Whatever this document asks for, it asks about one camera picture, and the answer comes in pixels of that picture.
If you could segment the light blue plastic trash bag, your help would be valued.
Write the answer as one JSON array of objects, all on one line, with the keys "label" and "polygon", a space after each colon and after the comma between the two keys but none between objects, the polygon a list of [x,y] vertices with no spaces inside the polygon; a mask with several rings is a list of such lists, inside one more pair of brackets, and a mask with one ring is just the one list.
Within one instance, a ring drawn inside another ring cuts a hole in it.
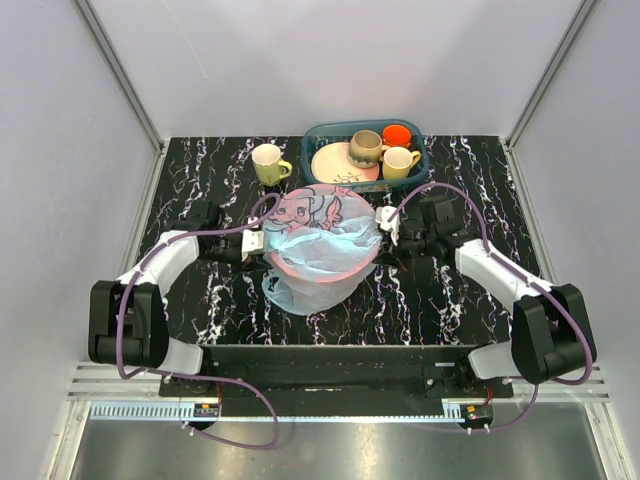
[{"label": "light blue plastic trash bag", "polygon": [[346,300],[375,269],[382,234],[374,208],[338,185],[298,188],[262,224],[266,298],[294,315]]}]

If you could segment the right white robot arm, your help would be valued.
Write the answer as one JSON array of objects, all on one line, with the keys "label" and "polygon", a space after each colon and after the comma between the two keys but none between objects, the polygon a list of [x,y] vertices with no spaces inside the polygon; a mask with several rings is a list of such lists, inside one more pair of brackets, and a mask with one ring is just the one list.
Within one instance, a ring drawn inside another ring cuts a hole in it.
[{"label": "right white robot arm", "polygon": [[597,350],[577,287],[537,277],[466,230],[445,196],[420,201],[406,220],[395,207],[379,207],[375,220],[384,238],[379,262],[432,257],[483,287],[511,316],[509,340],[475,347],[459,361],[453,375],[460,393],[476,396],[499,377],[533,385],[567,383],[569,374],[575,383],[589,378]]}]

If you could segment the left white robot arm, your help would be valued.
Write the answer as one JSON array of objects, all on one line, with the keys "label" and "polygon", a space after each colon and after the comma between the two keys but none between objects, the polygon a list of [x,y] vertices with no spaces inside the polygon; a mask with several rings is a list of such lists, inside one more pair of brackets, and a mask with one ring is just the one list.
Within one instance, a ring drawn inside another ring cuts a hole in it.
[{"label": "left white robot arm", "polygon": [[155,246],[130,270],[115,280],[96,282],[90,292],[90,360],[116,366],[123,379],[145,371],[176,374],[193,395],[208,394],[216,372],[203,363],[202,347],[170,335],[165,297],[184,270],[198,261],[264,266],[251,258],[264,251],[262,224],[280,202],[280,195],[266,194],[245,224],[224,228],[223,208],[198,201],[185,218],[166,225]]}]

